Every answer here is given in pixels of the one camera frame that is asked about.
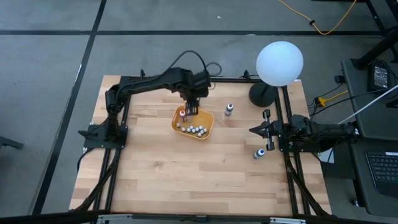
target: white ball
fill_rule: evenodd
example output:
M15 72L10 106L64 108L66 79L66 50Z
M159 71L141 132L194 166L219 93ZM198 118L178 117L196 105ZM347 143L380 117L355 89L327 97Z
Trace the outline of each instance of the white ball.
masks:
M264 47L257 57L256 70L261 80L272 86L294 81L303 70L303 55L298 47L277 41Z

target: small bottle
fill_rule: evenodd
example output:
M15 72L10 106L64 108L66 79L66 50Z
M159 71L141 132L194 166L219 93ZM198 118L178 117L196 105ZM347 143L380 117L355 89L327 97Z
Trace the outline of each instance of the small bottle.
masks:
M234 105L232 105L231 103L228 104L228 105L226 105L226 109L225 109L224 114L225 114L226 116L230 116L233 109L234 109Z
M185 115L185 110L180 110L180 121L183 123L187 121L187 116Z
M257 151L254 153L253 157L254 157L255 159L258 159L258 158L262 157L264 154L265 154L265 151L264 151L263 149L259 149L259 150L257 150Z

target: white rod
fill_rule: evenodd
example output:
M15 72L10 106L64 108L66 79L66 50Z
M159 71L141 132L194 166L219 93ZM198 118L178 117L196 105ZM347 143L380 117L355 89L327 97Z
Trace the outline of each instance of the white rod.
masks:
M389 94L392 90L395 90L398 87L398 85L392 87L391 89L389 89L387 92L383 93L381 96L377 97L376 99L372 100L372 102L368 103L366 106L362 107L359 111L353 113L351 116L349 116L348 118L340 121L337 124L343 124L344 122L346 122L347 120L349 120L350 118L352 118L353 116L359 114L360 112L362 112L362 110L365 110L368 106L372 105L374 102L376 102L377 100L380 100L381 98L383 98L383 96L386 96L387 94Z

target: white globe lamp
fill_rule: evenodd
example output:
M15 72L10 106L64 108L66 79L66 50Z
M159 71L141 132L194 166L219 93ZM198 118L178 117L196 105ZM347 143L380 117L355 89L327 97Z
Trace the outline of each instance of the white globe lamp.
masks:
M250 101L256 106L269 106L276 97L272 86L285 86L294 81L303 69L303 55L298 47L277 41L264 47L257 57L256 70L263 82L249 91Z

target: black desk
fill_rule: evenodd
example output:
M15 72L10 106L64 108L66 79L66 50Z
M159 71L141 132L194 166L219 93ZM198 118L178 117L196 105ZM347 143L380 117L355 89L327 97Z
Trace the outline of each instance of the black desk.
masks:
M356 181L358 183L357 195L359 203L363 203L366 211L371 215L398 217L398 198L379 194L373 183L366 152L398 152L398 142L380 141L373 139L360 139L356 144L350 145Z
M358 70L350 60L341 62L343 75L346 78L350 96L366 93L368 83L368 71ZM389 63L391 70L398 74L398 64ZM377 97L368 94L351 100L354 111L360 110ZM369 108L356 115L359 132L364 138L398 141L398 109L386 108L386 103L391 100L381 98Z

